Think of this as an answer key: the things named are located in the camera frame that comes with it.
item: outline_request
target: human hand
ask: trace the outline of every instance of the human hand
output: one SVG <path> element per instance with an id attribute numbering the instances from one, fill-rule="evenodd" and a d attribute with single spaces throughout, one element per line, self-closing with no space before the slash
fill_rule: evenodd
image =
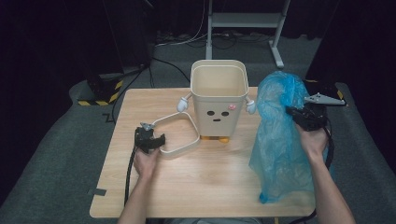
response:
<path id="1" fill-rule="evenodd" d="M 138 148 L 134 156 L 134 168 L 139 174 L 139 178 L 151 179 L 155 167 L 157 166 L 157 158 L 160 150 L 157 148 L 150 154 L 146 154 L 142 149 Z"/>
<path id="2" fill-rule="evenodd" d="M 309 160 L 323 161 L 323 151 L 328 143 L 327 134 L 323 129 L 307 132 L 300 125 L 295 124 L 301 139 L 301 146 Z"/>

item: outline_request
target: forearm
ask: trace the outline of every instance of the forearm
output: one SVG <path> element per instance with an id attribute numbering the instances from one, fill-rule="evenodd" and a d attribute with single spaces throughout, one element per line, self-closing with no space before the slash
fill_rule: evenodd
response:
<path id="1" fill-rule="evenodd" d="M 310 164 L 319 223 L 355 223 L 344 197 L 333 182 L 321 156 L 310 157 Z"/>
<path id="2" fill-rule="evenodd" d="M 151 178 L 139 177 L 128 202 L 122 210 L 118 224 L 143 224 L 146 222 L 150 182 Z"/>

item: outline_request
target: dark background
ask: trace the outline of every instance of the dark background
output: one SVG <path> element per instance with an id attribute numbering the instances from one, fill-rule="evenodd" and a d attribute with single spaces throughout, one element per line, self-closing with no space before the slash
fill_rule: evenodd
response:
<path id="1" fill-rule="evenodd" d="M 72 104 L 68 91 L 73 85 L 149 63 L 147 28 L 163 28 L 159 14 L 142 11 L 137 1 L 109 2 L 0 1 L 0 203 L 45 133 Z M 187 2 L 179 2 L 186 11 L 177 14 L 177 21 L 194 14 L 196 8 L 186 7 Z M 274 0 L 265 4 L 250 0 L 244 7 L 237 7 L 235 0 L 215 2 L 216 10 L 281 8 Z M 344 0 L 336 9 L 338 2 L 292 0 L 282 35 L 323 37 L 307 77 L 349 86 L 375 143 L 396 171 L 390 141 L 395 124 L 391 116 L 396 59 L 393 3 Z M 199 1 L 191 3 L 198 6 Z M 177 33 L 191 27 L 194 22 L 174 24 Z"/>

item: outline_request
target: wooden table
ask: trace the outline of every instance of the wooden table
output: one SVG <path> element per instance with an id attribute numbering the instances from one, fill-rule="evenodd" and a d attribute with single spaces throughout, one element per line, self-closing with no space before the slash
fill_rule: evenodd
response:
<path id="1" fill-rule="evenodd" d="M 92 217 L 120 216 L 135 128 L 141 121 L 151 123 L 176 113 L 178 100 L 189 92 L 188 88 L 126 92 L 97 185 L 106 195 L 94 195 Z M 256 99 L 256 95 L 257 88 L 249 88 L 248 96 Z M 187 112 L 194 119 L 192 98 Z M 160 156 L 148 199 L 148 217 L 309 215 L 315 208 L 311 192 L 293 192 L 279 203 L 260 203 L 260 180 L 248 166 L 260 121 L 257 112 L 249 115 L 244 108 L 229 143 L 201 140 L 198 147 L 177 156 Z M 193 126 L 186 120 L 158 127 L 155 132 L 165 133 L 168 148 L 194 140 Z M 133 169 L 130 190 L 136 180 Z"/>

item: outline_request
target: metal bracket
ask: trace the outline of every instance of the metal bracket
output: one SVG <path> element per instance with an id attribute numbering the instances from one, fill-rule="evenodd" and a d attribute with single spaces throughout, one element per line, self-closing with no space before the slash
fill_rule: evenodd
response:
<path id="1" fill-rule="evenodd" d="M 142 125 L 142 128 L 144 128 L 146 131 L 149 131 L 149 130 L 155 128 L 154 124 L 148 124 L 148 123 L 145 123 L 145 122 L 140 122 L 140 125 Z"/>
<path id="2" fill-rule="evenodd" d="M 325 96 L 320 94 L 319 92 L 315 95 L 305 97 L 304 100 L 306 102 L 318 105 L 345 105 L 346 102 L 344 100 L 337 100 L 329 96 Z"/>

